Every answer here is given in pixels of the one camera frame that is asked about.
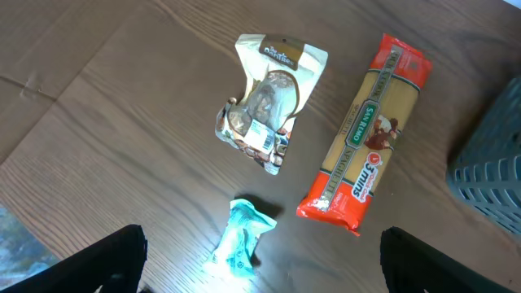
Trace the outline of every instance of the green logo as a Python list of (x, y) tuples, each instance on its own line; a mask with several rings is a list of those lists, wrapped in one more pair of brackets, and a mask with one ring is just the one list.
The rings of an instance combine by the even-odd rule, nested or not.
[(358, 148), (366, 139), (366, 134), (369, 131), (374, 115), (378, 112), (378, 104), (366, 101), (360, 110), (360, 115), (356, 124), (352, 127), (349, 135), (348, 145)]

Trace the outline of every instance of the white sticker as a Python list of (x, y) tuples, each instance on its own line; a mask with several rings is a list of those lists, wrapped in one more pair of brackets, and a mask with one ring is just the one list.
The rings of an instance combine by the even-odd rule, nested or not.
[(366, 162), (351, 189), (351, 195), (359, 202), (364, 203), (366, 201), (374, 180), (378, 176), (378, 166), (381, 164), (383, 164), (382, 157), (378, 153), (371, 152), (367, 155)]
[(274, 148), (274, 138), (275, 132), (273, 130), (253, 119), (250, 129), (244, 136), (244, 142), (265, 154), (269, 154)]

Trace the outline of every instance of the red circle logo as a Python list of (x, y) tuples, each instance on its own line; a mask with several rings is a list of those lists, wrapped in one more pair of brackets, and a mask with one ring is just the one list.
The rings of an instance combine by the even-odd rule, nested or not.
[(371, 152), (367, 155), (367, 161), (372, 165), (379, 165), (382, 162), (382, 157), (378, 153)]

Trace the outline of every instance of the white and brown pouch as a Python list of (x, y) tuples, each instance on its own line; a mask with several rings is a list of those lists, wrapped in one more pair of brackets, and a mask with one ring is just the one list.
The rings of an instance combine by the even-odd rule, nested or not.
[(327, 52), (280, 35), (243, 34), (235, 49), (247, 77), (243, 98), (229, 98), (216, 135), (278, 174), (293, 124), (327, 61)]

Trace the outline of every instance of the red and yellow package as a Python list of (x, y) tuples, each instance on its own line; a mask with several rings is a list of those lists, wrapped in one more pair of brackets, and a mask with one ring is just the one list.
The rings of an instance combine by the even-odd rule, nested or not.
[(432, 70), (423, 54), (383, 35), (379, 52), (297, 216), (357, 232)]

